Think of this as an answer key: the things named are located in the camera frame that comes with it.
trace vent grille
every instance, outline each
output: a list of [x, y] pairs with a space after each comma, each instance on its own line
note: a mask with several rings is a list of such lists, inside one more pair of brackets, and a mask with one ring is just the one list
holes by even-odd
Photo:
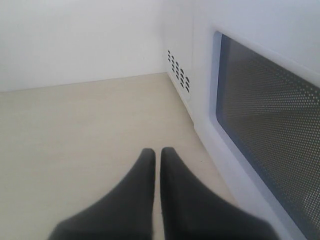
[[181, 68], [180, 64], [170, 50], [167, 51], [167, 56], [168, 64], [171, 68], [172, 76], [174, 76], [175, 82], [178, 84], [179, 88], [182, 89], [187, 98], [189, 98], [191, 96], [190, 79], [185, 75], [185, 71]]
[[223, 35], [216, 107], [306, 238], [320, 239], [320, 89]]

